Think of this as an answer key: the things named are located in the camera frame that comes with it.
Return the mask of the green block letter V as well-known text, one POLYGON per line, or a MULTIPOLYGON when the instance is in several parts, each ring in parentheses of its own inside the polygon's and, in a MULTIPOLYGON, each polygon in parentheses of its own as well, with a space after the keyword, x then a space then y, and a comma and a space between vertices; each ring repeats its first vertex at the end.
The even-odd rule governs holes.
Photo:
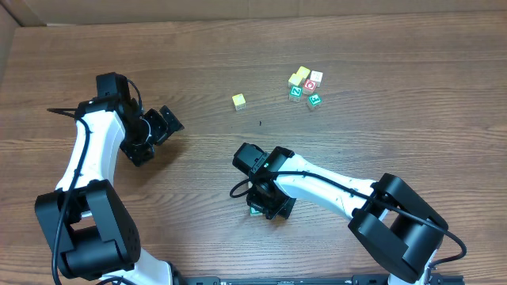
POLYGON ((250 208, 250 215, 251 216, 262 216, 263 213, 254 209, 253 207, 250 208))

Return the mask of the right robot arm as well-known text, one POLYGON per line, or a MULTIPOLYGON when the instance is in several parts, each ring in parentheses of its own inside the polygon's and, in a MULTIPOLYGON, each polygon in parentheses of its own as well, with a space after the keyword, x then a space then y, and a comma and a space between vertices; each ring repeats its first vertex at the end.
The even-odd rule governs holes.
POLYGON ((389 283, 426 284, 429 265, 448 229, 445 220, 404 180, 343 176, 293 151, 271 153, 243 143, 232 164, 247 175, 246 202, 267 219, 288 218, 296 200, 315 203, 347 219, 372 258, 390 272, 389 283))

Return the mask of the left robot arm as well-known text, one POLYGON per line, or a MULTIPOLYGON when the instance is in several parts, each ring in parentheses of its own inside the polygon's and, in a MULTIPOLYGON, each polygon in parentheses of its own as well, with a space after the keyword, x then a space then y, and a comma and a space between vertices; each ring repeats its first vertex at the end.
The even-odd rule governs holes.
POLYGON ((135 84, 122 74, 100 74, 96 83, 96 97, 54 111, 75 121, 77 137, 55 190, 35 202, 51 250, 53 281, 184 284, 171 263, 142 248, 136 224, 113 187, 119 152, 140 167, 184 126, 167 106, 144 111, 141 97, 130 94, 135 84))

